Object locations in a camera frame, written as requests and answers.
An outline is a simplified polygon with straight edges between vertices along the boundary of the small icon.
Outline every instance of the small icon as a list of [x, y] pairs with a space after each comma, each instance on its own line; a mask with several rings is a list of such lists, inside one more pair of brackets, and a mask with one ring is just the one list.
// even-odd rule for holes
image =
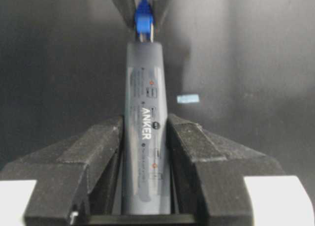
[[152, 123], [152, 127], [153, 127], [154, 129], [159, 129], [160, 124], [159, 124], [158, 122], [153, 122], [153, 123]]

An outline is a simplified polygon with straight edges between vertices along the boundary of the blue cable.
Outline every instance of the blue cable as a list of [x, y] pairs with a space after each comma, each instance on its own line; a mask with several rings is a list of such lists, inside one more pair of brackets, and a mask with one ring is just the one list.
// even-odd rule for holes
[[141, 0], [134, 15], [136, 31], [150, 36], [151, 24], [154, 23], [153, 13], [148, 0]]

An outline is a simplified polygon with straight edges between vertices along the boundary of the white block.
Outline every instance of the white block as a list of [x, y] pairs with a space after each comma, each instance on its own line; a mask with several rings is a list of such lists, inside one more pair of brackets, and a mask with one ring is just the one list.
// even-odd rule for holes
[[24, 212], [36, 180], [0, 181], [0, 225], [25, 226]]
[[314, 226], [311, 200], [296, 176], [244, 177], [254, 226]]

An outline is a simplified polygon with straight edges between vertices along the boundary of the small blue label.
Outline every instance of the small blue label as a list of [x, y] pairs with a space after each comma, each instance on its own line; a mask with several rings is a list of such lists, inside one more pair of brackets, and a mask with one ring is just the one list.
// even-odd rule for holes
[[179, 104], [199, 103], [199, 102], [200, 102], [200, 99], [199, 99], [198, 94], [177, 96], [177, 103]]

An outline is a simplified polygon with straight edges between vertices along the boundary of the anker logo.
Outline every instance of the anker logo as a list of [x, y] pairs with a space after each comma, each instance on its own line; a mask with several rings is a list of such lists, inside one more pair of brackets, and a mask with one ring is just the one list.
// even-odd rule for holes
[[142, 140], [151, 140], [151, 112], [149, 109], [142, 108]]

